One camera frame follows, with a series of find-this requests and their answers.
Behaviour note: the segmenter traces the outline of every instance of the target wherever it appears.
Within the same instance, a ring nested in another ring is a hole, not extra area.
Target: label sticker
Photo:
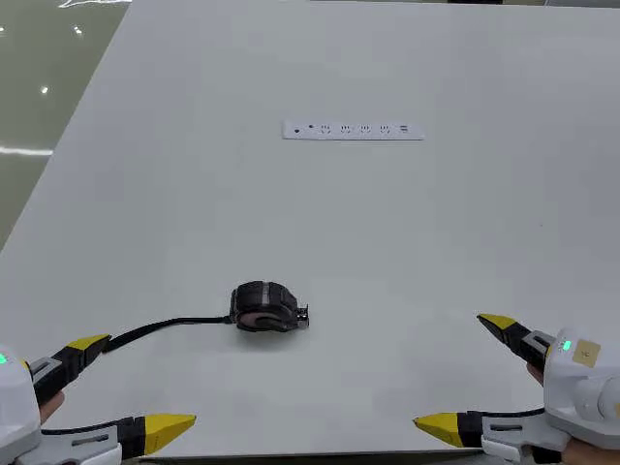
[[[594,368],[600,351],[601,346],[596,342],[579,339],[577,347],[574,348],[573,361],[575,363],[581,363],[589,368]]]

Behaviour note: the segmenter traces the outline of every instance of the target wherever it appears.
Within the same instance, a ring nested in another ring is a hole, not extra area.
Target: black cable
[[[123,347],[125,344],[129,344],[136,339],[140,339],[146,334],[150,334],[153,331],[161,329],[166,326],[174,325],[203,325],[203,324],[224,324],[229,325],[232,323],[231,317],[211,317],[211,318],[173,318],[171,320],[165,320],[163,322],[151,323],[150,325],[144,325],[127,331],[120,336],[116,336],[109,340],[106,347],[102,350],[104,354],[115,351],[119,347]]]

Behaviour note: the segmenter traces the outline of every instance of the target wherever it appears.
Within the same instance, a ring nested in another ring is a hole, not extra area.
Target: power outlet
[[[300,140],[424,140],[424,133],[414,123],[342,123],[285,121],[284,139]]]

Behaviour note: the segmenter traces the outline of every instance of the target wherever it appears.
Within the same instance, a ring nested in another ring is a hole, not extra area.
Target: finger
[[[536,369],[533,365],[527,364],[527,371],[530,372],[530,375],[534,377],[536,381],[540,384],[543,383],[543,373],[541,373],[538,369]]]
[[[566,465],[617,465],[620,450],[603,450],[571,439],[562,452],[562,462]]]
[[[60,391],[49,399],[46,404],[42,405],[39,409],[39,412],[41,413],[41,423],[45,423],[47,419],[51,417],[51,414],[57,411],[64,401],[65,394]]]

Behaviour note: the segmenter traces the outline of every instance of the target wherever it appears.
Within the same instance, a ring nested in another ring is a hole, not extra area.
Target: white table
[[[25,356],[228,311],[254,279],[311,325],[170,328],[102,356],[50,426],[196,413],[165,455],[436,449],[411,419],[542,402],[474,318],[620,323],[620,12],[142,0],[0,256]],[[286,118],[425,141],[282,140]]]

